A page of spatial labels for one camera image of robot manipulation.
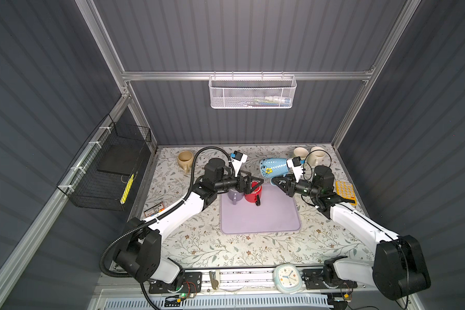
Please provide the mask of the red mug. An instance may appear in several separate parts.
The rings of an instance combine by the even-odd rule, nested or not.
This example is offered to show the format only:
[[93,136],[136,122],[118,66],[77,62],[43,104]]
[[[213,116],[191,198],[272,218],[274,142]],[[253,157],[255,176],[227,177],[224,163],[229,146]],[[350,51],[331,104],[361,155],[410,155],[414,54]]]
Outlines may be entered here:
[[259,186],[252,193],[245,195],[244,198],[246,199],[247,202],[252,203],[256,206],[260,206],[261,195],[262,195],[262,186]]

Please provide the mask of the blue polka dot mug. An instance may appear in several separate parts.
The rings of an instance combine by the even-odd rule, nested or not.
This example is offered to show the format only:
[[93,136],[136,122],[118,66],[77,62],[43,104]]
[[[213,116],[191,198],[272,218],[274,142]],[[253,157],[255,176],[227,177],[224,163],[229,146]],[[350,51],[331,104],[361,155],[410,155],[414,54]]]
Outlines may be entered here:
[[259,163],[260,173],[266,179],[285,176],[289,173],[287,161],[286,158],[265,158]]

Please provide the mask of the light green mug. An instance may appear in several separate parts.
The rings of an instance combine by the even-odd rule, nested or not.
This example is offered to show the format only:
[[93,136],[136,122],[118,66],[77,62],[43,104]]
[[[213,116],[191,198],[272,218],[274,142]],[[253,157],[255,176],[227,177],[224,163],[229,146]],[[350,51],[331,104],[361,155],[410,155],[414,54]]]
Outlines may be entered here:
[[293,150],[293,157],[300,157],[301,160],[305,160],[308,154],[309,151],[304,147],[297,147]]

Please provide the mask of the white mug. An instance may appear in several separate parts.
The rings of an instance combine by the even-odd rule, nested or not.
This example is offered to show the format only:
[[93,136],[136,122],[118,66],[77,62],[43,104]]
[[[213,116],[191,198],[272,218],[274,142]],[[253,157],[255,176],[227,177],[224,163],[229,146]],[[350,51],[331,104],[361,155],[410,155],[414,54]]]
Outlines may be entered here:
[[312,147],[307,157],[307,163],[312,167],[316,167],[322,164],[327,153],[322,147]]

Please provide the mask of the beige speckled mug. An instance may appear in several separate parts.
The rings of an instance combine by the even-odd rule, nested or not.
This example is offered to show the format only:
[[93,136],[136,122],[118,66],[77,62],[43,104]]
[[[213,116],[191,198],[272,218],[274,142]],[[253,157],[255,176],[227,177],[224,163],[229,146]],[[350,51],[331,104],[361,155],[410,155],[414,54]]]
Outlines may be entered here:
[[185,174],[191,171],[193,160],[194,154],[191,151],[182,151],[177,157],[177,163]]

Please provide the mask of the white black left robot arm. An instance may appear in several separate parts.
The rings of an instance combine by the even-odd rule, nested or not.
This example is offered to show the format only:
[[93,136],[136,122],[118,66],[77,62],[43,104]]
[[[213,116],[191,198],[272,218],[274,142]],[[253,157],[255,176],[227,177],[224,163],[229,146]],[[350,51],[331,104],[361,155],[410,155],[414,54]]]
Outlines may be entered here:
[[176,289],[184,281],[184,268],[161,255],[163,241],[188,219],[210,206],[220,194],[231,189],[251,194],[263,184],[263,179],[242,171],[247,155],[234,151],[226,156],[210,159],[204,173],[195,177],[196,163],[191,166],[190,185],[186,194],[169,207],[144,218],[132,218],[124,232],[110,243],[99,260],[104,275],[113,278],[133,278],[139,284],[150,280],[173,285]]

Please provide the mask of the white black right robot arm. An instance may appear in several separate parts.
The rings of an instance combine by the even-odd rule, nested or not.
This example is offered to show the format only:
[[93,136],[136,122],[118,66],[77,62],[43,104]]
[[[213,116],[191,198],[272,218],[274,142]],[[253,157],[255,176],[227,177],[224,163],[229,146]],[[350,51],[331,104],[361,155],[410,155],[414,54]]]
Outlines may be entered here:
[[417,239],[401,236],[374,222],[353,208],[353,201],[335,191],[332,170],[317,166],[312,180],[289,173],[271,180],[286,195],[308,197],[327,219],[346,228],[369,250],[371,262],[346,256],[324,262],[323,281],[330,288],[344,281],[376,287],[386,298],[398,300],[430,288],[431,279]]

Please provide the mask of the purple mug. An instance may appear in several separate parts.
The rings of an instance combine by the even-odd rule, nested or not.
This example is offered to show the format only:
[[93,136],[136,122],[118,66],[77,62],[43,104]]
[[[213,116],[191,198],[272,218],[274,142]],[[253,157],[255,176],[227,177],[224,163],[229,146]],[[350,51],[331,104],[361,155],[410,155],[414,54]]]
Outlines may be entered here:
[[227,197],[233,205],[236,205],[239,201],[244,198],[244,193],[237,191],[236,189],[230,189],[227,192]]

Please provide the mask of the lavender plastic tray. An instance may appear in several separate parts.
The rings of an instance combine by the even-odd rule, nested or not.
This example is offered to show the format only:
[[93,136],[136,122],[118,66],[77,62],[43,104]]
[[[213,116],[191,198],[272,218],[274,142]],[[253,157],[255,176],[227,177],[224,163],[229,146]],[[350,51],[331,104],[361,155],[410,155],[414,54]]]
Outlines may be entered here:
[[226,235],[296,232],[301,229],[295,199],[270,183],[263,184],[258,206],[245,198],[233,204],[220,197],[220,229]]

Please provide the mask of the yellow calculator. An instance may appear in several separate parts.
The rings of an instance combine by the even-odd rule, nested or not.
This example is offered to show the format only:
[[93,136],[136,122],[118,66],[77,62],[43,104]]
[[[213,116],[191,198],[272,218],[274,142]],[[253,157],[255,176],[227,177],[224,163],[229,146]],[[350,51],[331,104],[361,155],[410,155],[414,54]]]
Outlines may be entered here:
[[358,201],[356,199],[356,194],[355,194],[352,184],[350,184],[349,182],[344,182],[344,181],[336,181],[335,189],[339,196],[347,200],[352,200],[351,205],[353,206],[358,205]]

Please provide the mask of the colourful marker pack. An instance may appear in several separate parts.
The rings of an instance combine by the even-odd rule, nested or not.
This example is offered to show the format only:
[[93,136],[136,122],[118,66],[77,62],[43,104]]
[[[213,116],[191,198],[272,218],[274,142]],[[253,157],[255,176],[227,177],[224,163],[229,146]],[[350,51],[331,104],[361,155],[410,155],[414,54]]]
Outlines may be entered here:
[[153,205],[146,210],[144,210],[143,215],[145,218],[152,217],[155,214],[162,212],[165,209],[165,205],[163,202],[159,202],[156,205]]

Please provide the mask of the small white clock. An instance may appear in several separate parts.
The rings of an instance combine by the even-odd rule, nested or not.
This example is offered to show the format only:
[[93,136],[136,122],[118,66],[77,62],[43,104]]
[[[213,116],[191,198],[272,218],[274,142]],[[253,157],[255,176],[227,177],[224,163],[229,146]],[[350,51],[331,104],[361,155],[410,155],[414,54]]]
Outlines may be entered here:
[[277,266],[273,271],[275,287],[283,294],[294,294],[302,289],[302,277],[291,263]]

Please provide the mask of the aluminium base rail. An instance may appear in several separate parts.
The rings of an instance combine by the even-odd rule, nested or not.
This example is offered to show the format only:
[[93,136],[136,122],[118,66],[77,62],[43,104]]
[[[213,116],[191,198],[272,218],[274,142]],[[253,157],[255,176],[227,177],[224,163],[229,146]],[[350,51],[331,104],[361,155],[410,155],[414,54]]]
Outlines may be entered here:
[[[302,278],[302,289],[301,291],[339,291],[339,286],[326,285],[323,280],[323,265],[313,265],[313,266],[295,266],[298,272],[301,274]],[[276,267],[248,267],[248,268],[219,268],[219,269],[186,269],[184,271],[184,280],[182,282],[183,289],[188,290],[186,282],[195,283],[195,286],[198,288],[198,292],[201,293],[214,293],[214,292],[231,292],[235,291],[267,291],[274,290],[275,281],[274,281],[274,270]],[[210,273],[213,275],[218,284],[213,285],[210,278]],[[347,285],[343,284],[344,289],[350,291],[358,290],[370,290],[378,291],[377,287],[374,287],[369,284],[363,284],[360,282],[350,283],[350,280],[346,280]],[[171,284],[166,284],[162,281],[150,280],[150,284],[146,282],[146,288],[150,289],[150,294],[167,294],[173,289]],[[106,275],[100,276],[96,291],[101,291],[102,289],[139,289],[140,284],[135,281],[133,278],[114,278]]]

